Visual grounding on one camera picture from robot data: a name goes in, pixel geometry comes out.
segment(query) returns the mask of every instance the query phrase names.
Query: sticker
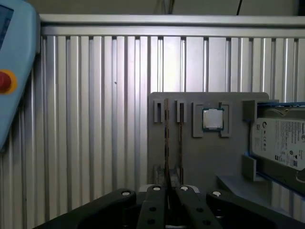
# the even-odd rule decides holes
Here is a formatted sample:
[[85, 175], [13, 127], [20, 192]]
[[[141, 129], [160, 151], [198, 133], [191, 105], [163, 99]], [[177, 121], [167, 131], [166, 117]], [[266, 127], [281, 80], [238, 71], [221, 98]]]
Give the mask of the sticker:
[[305, 121], [258, 118], [252, 126], [255, 155], [296, 170], [305, 168]]

